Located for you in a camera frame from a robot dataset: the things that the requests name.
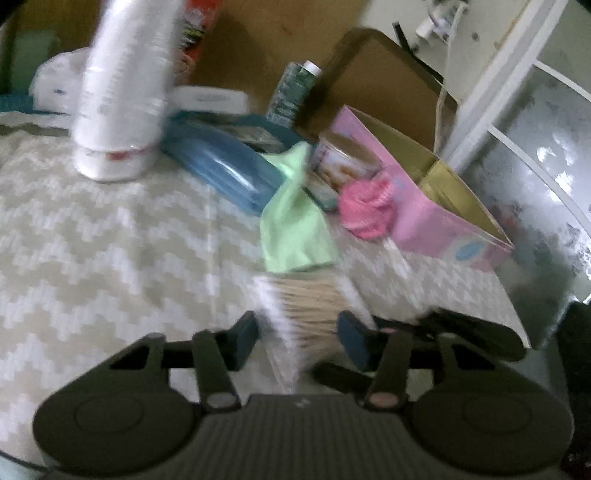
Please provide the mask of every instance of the round black pad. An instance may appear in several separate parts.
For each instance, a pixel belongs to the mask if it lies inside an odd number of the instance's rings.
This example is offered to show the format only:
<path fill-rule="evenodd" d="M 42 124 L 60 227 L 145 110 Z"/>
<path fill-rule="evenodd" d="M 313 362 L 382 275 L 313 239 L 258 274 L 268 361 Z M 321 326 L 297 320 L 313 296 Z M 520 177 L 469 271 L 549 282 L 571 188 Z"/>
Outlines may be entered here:
<path fill-rule="evenodd" d="M 79 475 L 113 476 L 161 462 L 184 444 L 194 407 L 179 393 L 56 393 L 33 434 L 46 462 Z"/>
<path fill-rule="evenodd" d="M 414 405 L 413 427 L 432 454 L 462 469 L 495 475 L 531 472 L 560 459 L 570 442 L 571 420 L 552 395 L 541 388 L 475 390 L 446 382 Z"/>

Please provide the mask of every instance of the pink yarn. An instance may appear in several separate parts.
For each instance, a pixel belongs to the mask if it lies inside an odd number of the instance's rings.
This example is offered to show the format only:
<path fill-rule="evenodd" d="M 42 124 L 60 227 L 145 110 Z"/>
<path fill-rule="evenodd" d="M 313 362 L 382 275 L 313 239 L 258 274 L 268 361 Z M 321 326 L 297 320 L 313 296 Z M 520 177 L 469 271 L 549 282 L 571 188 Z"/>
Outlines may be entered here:
<path fill-rule="evenodd" d="M 339 197 L 343 227 L 364 240 L 385 236 L 394 219 L 392 182 L 379 173 L 372 180 L 346 184 Z"/>

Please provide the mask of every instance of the white container lid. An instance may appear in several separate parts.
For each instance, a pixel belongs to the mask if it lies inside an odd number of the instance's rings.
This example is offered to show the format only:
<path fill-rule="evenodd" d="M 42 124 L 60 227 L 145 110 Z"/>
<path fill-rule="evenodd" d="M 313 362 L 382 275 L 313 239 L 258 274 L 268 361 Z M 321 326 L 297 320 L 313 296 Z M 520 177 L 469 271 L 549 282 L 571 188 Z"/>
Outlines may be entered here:
<path fill-rule="evenodd" d="M 319 76 L 322 72 L 320 67 L 315 63 L 312 63 L 310 60 L 306 60 L 306 63 L 304 63 L 304 70 L 308 70 L 308 72 L 310 72 L 315 77 Z"/>

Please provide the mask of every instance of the bundle of sticks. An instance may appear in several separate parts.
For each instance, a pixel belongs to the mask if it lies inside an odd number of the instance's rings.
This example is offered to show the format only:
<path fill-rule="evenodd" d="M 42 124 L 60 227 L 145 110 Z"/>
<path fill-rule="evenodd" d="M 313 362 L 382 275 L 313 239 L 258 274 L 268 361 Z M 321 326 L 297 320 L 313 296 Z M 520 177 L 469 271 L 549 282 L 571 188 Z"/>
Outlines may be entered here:
<path fill-rule="evenodd" d="M 340 273 L 261 274 L 254 277 L 254 290 L 262 341 L 290 393 L 302 373 L 341 350 L 336 336 L 340 312 L 351 310 L 374 325 L 355 286 Z"/>

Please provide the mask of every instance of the red package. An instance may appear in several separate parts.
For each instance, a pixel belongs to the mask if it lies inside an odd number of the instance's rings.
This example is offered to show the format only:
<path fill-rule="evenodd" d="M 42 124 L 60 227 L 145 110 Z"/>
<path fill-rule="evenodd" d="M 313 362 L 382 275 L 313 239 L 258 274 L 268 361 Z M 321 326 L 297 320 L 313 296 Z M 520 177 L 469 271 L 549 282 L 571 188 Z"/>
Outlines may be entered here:
<path fill-rule="evenodd" d="M 201 55 L 202 39 L 217 21 L 222 0 L 187 0 L 179 76 L 186 79 Z"/>

